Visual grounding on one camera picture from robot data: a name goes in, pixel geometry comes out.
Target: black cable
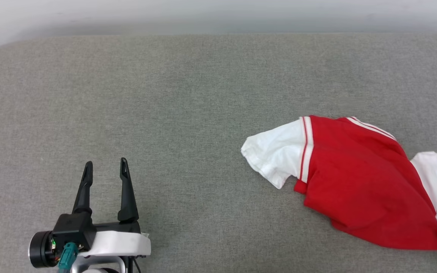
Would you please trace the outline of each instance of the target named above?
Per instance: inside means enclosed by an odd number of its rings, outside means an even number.
[[[139,266],[137,265],[136,258],[132,258],[132,260],[134,261],[134,264],[136,265],[137,271],[138,271],[139,273],[141,273],[141,269],[140,269]]]

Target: white background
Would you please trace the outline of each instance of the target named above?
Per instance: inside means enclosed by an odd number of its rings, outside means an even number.
[[[437,0],[0,0],[0,45],[102,34],[437,31]]]

